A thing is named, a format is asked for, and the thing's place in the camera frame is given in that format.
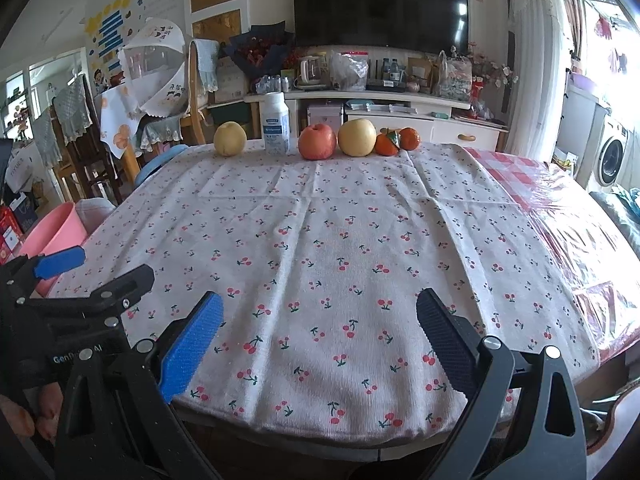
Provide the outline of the person's left hand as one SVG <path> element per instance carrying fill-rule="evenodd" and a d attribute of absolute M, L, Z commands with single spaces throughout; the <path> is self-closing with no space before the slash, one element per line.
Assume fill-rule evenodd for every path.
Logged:
<path fill-rule="evenodd" d="M 1 413 L 17 437 L 31 438 L 39 434 L 51 444 L 58 437 L 63 393 L 57 382 L 42 386 L 36 393 L 36 404 L 29 400 L 16 402 L 2 394 Z"/>

